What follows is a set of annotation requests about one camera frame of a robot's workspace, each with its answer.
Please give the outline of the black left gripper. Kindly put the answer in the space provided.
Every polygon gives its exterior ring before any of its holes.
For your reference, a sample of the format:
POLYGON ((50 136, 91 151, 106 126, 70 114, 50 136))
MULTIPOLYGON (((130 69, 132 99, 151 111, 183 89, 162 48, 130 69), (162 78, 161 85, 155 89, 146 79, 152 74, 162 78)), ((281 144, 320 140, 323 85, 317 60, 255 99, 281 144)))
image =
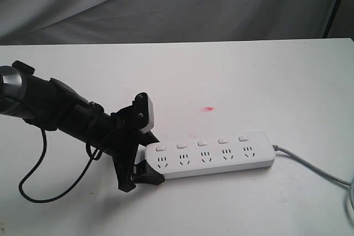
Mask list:
POLYGON ((133 103, 116 113, 106 114, 103 107, 89 102, 72 88, 54 78, 49 81, 24 75, 21 118, 47 131, 60 130, 85 143, 91 160, 105 153, 112 157, 118 188, 129 192, 136 184, 160 185, 165 177, 146 160, 135 164, 139 145, 158 143, 151 132, 137 127, 133 103))

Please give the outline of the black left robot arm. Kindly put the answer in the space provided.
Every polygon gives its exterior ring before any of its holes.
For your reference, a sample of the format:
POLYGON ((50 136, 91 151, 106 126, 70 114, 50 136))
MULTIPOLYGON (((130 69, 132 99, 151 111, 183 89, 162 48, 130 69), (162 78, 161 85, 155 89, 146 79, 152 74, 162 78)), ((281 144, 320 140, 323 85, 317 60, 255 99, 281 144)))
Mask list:
POLYGON ((138 93, 131 105, 111 114, 95 102, 80 96, 68 85, 51 78, 34 76, 34 68, 15 61, 1 66, 1 114, 23 119, 45 131, 60 130, 85 143, 89 157, 112 157, 118 188, 129 192, 138 183, 159 185, 162 174, 146 160, 135 163, 140 145, 157 143, 153 104, 145 92, 138 93))

